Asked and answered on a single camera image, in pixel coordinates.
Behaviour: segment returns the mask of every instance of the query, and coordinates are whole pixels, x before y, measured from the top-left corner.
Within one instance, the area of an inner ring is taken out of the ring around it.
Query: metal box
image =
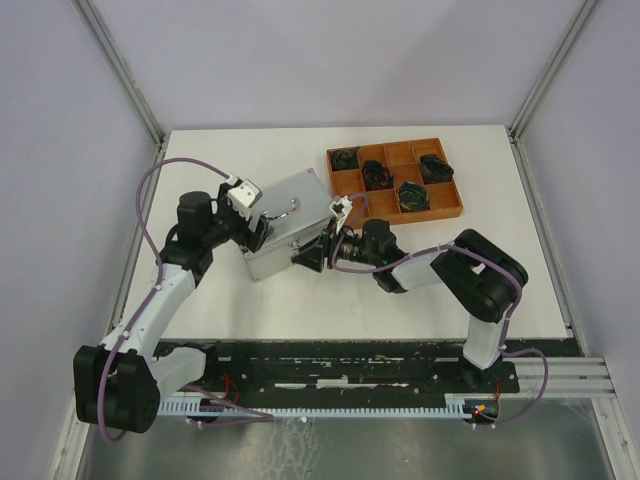
[[[330,202],[327,188],[312,168],[262,189],[262,198],[252,208],[254,219],[263,212],[268,212],[268,217],[281,218],[271,220],[273,232],[259,251],[243,252],[254,281],[264,280],[292,265],[293,252],[317,236],[329,222]]]

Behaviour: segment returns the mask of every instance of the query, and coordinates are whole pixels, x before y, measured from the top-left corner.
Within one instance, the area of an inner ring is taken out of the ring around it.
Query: white wall
[[[640,446],[640,3],[604,1],[525,145],[592,353]]]
[[[46,478],[152,144],[70,1],[0,15],[0,477]]]
[[[581,0],[96,0],[167,130],[510,124]]]

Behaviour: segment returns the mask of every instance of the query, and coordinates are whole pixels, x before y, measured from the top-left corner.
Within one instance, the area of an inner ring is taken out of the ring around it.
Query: white tabletop
[[[439,137],[464,204],[459,218],[393,227],[398,245],[415,251],[474,228],[529,273],[510,338],[564,338],[566,330],[503,126],[309,128],[175,131],[166,158],[186,156],[266,186],[313,167],[328,185],[329,148]],[[201,167],[165,167],[149,230],[159,243],[176,222],[181,194],[217,194],[220,178]],[[191,339],[460,339],[468,314],[443,285],[393,295],[366,275],[292,266],[254,283],[232,242],[213,252],[198,289],[180,307],[165,338]],[[143,245],[129,305],[155,266]]]

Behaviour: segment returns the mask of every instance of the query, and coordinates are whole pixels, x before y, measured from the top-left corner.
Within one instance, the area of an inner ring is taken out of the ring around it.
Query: metal profile
[[[200,401],[204,395],[178,393],[160,404],[158,416],[193,417],[250,417],[250,414],[233,409],[223,411],[201,411]],[[463,412],[464,399],[445,398],[445,408],[256,408],[275,418],[471,418]]]
[[[520,180],[522,181],[525,197],[529,203],[529,210],[533,217],[533,223],[535,225],[536,232],[538,233],[542,253],[545,261],[547,262],[547,267],[549,268],[551,283],[553,284],[553,289],[558,298],[560,312],[562,313],[562,318],[565,320],[567,333],[570,336],[577,337],[580,348],[585,355],[589,355],[589,347],[587,345],[586,337],[584,336],[584,331],[580,326],[576,305],[569,294],[566,277],[558,258],[557,249],[551,238],[549,224],[543,213],[544,210],[542,202],[529,166],[526,150],[519,139],[513,139],[512,150],[516,166],[518,168],[518,173],[520,174]]]
[[[640,478],[640,460],[620,403],[617,399],[595,399],[591,403],[616,479],[637,480]]]
[[[500,398],[533,398],[544,377],[542,360],[535,357],[509,359],[516,366],[520,393],[503,393]],[[616,394],[603,358],[548,358],[549,381],[545,399],[615,399]],[[490,394],[450,394],[452,398],[491,398]]]
[[[71,0],[84,20],[89,32],[93,35],[96,44],[102,51],[105,60],[113,70],[120,83],[124,94],[140,117],[147,133],[156,145],[161,145],[165,133],[160,122],[153,114],[149,103],[142,95],[136,81],[127,66],[124,57],[120,53],[111,33],[107,29],[98,8],[89,0]]]
[[[164,159],[166,154],[167,144],[164,142],[160,150],[155,154],[153,159],[153,165]],[[160,169],[151,174],[147,185],[145,186],[142,197],[142,216],[147,221],[149,213],[151,212],[151,204],[153,197],[156,193],[156,187],[158,186],[158,180],[160,178]],[[126,306],[127,296],[129,295],[129,288],[131,288],[131,282],[133,282],[133,272],[138,261],[138,255],[140,254],[140,248],[142,247],[142,230],[135,225],[133,236],[129,244],[127,260],[125,261],[122,275],[120,277],[120,283],[118,284],[118,292],[111,309],[109,322],[106,325],[105,335],[111,331],[111,328],[118,323],[124,313]]]
[[[584,0],[578,10],[574,13],[569,24],[562,33],[560,41],[554,48],[543,73],[538,77],[533,89],[527,97],[520,113],[518,113],[513,125],[511,133],[513,138],[522,139],[529,129],[533,118],[538,112],[542,102],[544,101],[549,89],[562,66],[566,63],[573,48],[578,43],[585,28],[595,13],[596,7],[600,0]]]

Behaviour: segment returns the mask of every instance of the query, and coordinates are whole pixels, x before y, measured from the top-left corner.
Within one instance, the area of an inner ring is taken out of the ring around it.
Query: wooden compartment tray
[[[438,138],[426,138],[407,142],[362,145],[358,147],[358,167],[352,170],[335,171],[331,164],[331,153],[355,147],[342,147],[327,150],[327,166],[331,181],[331,193],[336,196],[365,193],[369,198],[364,215],[353,225],[361,228],[371,218],[383,218],[392,225],[426,222],[459,217],[462,213],[462,201],[454,180],[447,183],[425,184],[420,173],[420,157],[435,154],[443,161],[447,158]],[[377,160],[391,170],[394,177],[393,188],[365,191],[362,178],[362,166],[367,160]],[[405,181],[423,185],[429,194],[429,209],[419,212],[402,212],[398,203],[398,188]],[[363,200],[354,201],[349,222],[362,206]]]

